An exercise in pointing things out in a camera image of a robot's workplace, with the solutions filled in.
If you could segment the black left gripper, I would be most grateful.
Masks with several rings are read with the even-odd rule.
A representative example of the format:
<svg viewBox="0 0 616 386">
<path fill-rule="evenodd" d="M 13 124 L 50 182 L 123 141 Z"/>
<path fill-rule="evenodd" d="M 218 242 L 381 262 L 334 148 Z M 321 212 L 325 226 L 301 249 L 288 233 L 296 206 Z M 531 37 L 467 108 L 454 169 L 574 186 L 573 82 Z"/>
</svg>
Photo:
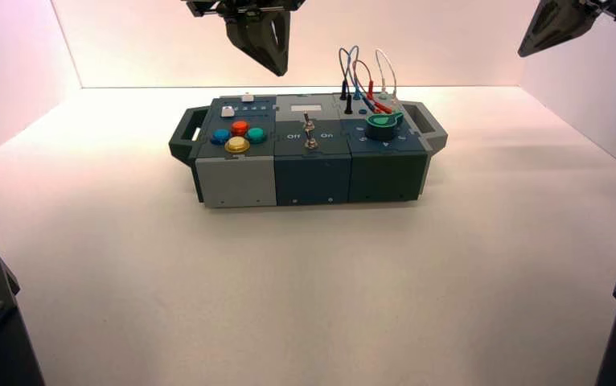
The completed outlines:
<svg viewBox="0 0 616 386">
<path fill-rule="evenodd" d="M 276 76 L 288 68 L 290 13 L 301 0 L 183 1 L 196 18 L 218 15 L 225 18 L 231 43 Z"/>
</svg>

